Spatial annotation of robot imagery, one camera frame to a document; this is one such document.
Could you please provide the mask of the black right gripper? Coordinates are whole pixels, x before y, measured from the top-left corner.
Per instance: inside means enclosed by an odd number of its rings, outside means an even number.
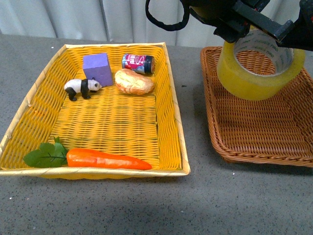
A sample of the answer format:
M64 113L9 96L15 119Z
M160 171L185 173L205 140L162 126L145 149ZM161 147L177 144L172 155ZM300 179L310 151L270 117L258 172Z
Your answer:
M276 41L282 41L293 29L293 22L279 24L262 14L268 0L183 0L183 6L203 24L215 26L214 35L228 43L245 37L253 26Z

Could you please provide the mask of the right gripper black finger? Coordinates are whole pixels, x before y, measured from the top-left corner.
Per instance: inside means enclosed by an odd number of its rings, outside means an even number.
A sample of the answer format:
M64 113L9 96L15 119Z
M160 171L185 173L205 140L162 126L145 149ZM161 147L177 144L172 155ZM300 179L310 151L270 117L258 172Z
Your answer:
M301 0L295 22L288 20L278 31L278 46L313 50L313 1Z

